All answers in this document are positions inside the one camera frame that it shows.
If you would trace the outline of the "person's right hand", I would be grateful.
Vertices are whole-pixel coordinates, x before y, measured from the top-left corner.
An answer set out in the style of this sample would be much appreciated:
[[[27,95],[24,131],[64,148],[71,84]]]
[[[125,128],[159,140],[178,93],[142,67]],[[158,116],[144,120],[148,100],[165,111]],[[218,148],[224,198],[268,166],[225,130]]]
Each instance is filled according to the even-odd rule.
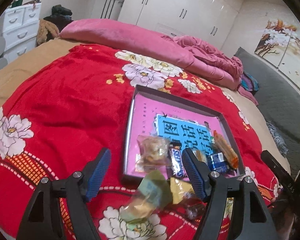
[[[296,218],[282,191],[270,201],[269,211],[276,227],[277,239],[300,239],[300,218]]]

